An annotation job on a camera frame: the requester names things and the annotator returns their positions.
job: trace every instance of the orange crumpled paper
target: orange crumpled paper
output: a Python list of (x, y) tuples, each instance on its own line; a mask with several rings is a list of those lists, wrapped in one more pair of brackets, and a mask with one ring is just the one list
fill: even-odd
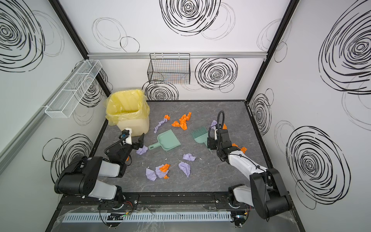
[(187, 121), (189, 121), (189, 119), (191, 119), (191, 112), (188, 113), (188, 115), (183, 115), (180, 119), (179, 119), (179, 122), (178, 121), (175, 121), (172, 126), (173, 127), (181, 127), (183, 130), (186, 130), (187, 129)]
[(160, 168), (160, 171), (161, 172), (166, 172), (170, 167), (170, 164), (165, 164), (163, 165), (161, 168)]
[[(237, 146), (237, 144), (233, 143), (232, 147), (238, 147), (238, 146)], [(245, 152), (247, 151), (247, 148), (242, 147), (242, 148), (240, 148), (240, 150), (245, 154)]]

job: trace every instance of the beige trash can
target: beige trash can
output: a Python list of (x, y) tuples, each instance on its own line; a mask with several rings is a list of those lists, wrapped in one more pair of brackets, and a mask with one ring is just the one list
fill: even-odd
[(120, 130), (132, 129), (132, 136), (146, 134), (150, 128), (150, 107), (140, 89), (119, 91), (106, 100), (106, 118), (109, 125)]

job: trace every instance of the green dustpan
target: green dustpan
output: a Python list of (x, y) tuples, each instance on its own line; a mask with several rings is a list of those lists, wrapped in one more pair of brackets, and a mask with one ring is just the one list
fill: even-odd
[(164, 151), (169, 151), (180, 145), (179, 140), (175, 136), (172, 130), (165, 131), (157, 136), (158, 142), (152, 144), (148, 149), (152, 150), (156, 147), (161, 146)]

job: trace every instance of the black frame post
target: black frame post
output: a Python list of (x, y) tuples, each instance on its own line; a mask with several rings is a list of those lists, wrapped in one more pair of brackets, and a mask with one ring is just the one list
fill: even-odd
[[(84, 44), (82, 43), (79, 35), (77, 34), (76, 30), (74, 29), (71, 21), (69, 20), (65, 10), (63, 9), (62, 5), (60, 4), (59, 0), (49, 0), (49, 3), (53, 7), (55, 13), (58, 15), (60, 21), (62, 22), (63, 26), (66, 28), (68, 34), (70, 35), (72, 41), (76, 45), (77, 49), (79, 50), (80, 54), (84, 59), (89, 59), (88, 51), (85, 48)], [(111, 91), (107, 87), (106, 83), (104, 82), (100, 73), (95, 78), (99, 83), (100, 87), (102, 88), (104, 94), (108, 97), (111, 94)]]
[(260, 80), (262, 79), (264, 73), (265, 73), (265, 70), (267, 69), (268, 67), (268, 64), (270, 62), (270, 60), (272, 59), (275, 51), (276, 51), (276, 48), (281, 40), (281, 37), (283, 35), (283, 33), (285, 32), (286, 30), (286, 27), (287, 25), (289, 24), (290, 22), (290, 19), (291, 19), (291, 16), (293, 15), (295, 9), (296, 9), (296, 6), (298, 5), (300, 0), (291, 0), (286, 11), (285, 11), (285, 14), (283, 15), (283, 18), (281, 20), (281, 23), (278, 27), (278, 30), (276, 31), (276, 34), (275, 36), (273, 37), (273, 40), (272, 40), (272, 43), (270, 44), (270, 47), (268, 49), (268, 55), (267, 55), (267, 58), (265, 61), (263, 61), (262, 65), (260, 66), (260, 69), (259, 69), (259, 72), (257, 73), (256, 75), (256, 78), (253, 82), (253, 85), (250, 89), (250, 92), (249, 94), (247, 95), (247, 98), (246, 98), (246, 101), (247, 101), (247, 104), (249, 104), (249, 102), (251, 101), (251, 99), (253, 98), (253, 95), (256, 91), (256, 88), (257, 86), (259, 85), (259, 82)]

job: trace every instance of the white wire basket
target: white wire basket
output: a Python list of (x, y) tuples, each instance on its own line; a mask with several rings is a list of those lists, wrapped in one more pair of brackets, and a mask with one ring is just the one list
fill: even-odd
[(48, 105), (45, 113), (51, 118), (69, 118), (101, 68), (99, 60), (85, 60)]

